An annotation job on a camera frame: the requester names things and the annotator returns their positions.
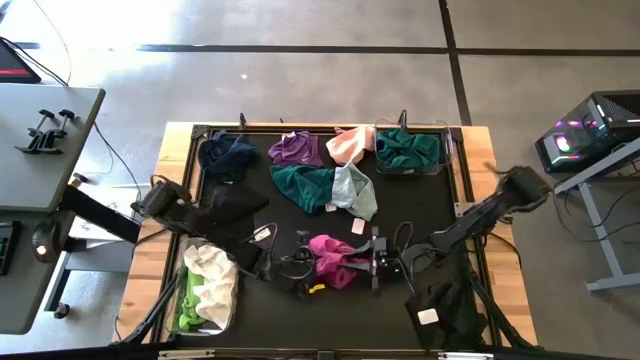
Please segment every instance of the basket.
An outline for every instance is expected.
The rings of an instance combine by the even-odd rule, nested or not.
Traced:
[[[439,134],[424,134],[423,132],[413,131],[412,134],[422,134],[426,136],[436,137],[438,140],[438,160],[433,164],[426,166],[392,166],[388,161],[382,160],[379,154],[378,140],[383,132],[389,129],[401,129],[405,132],[408,131],[407,127],[407,110],[402,110],[400,118],[397,124],[393,124],[387,120],[378,120],[375,124],[375,143],[374,151],[376,154],[376,171],[381,174],[394,174],[394,175],[437,175],[442,169],[447,168],[453,158],[453,141],[451,137],[451,128],[449,124],[444,121],[436,121],[429,125],[443,124],[444,131]]]

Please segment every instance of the purple cloth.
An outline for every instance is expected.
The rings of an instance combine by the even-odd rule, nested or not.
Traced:
[[[329,235],[318,235],[311,239],[309,247],[316,255],[316,272],[324,281],[336,289],[347,286],[356,272],[346,269],[340,264],[347,262],[367,262],[365,259],[345,259],[344,254],[354,250],[343,241],[331,238]]]
[[[318,154],[318,137],[308,131],[287,135],[269,149],[274,165],[311,165],[323,167]]]

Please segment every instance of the light green cloth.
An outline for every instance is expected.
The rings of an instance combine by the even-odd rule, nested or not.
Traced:
[[[433,135],[390,129],[377,134],[376,154],[388,167],[428,168],[438,164],[440,140]]]
[[[196,313],[196,305],[200,303],[200,298],[193,293],[194,286],[204,284],[204,276],[197,275],[189,270],[187,275],[187,293],[182,301],[182,314],[178,326],[181,331],[188,332],[192,325],[200,325],[205,320]]]
[[[271,166],[269,173],[278,190],[307,214],[319,214],[331,201],[334,169],[308,165]]]
[[[371,179],[351,162],[336,168],[331,204],[367,221],[371,221],[371,217],[378,211]]]

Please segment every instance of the computer tower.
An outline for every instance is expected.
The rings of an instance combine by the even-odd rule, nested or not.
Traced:
[[[535,145],[547,173],[579,172],[638,136],[640,90],[596,91]]]

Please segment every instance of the gray desk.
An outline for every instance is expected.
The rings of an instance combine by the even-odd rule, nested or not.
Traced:
[[[0,333],[29,331],[56,262],[36,260],[31,246],[34,227],[47,217],[59,221],[61,248],[67,241],[74,218],[70,211],[55,211],[80,156],[104,99],[102,89],[0,84],[0,221],[20,221],[22,230],[9,273],[0,276]],[[54,114],[68,109],[77,119],[67,123],[69,134],[55,146],[62,155],[28,155],[14,149],[30,140],[28,127],[35,127],[40,109]],[[55,128],[47,120],[42,130]]]

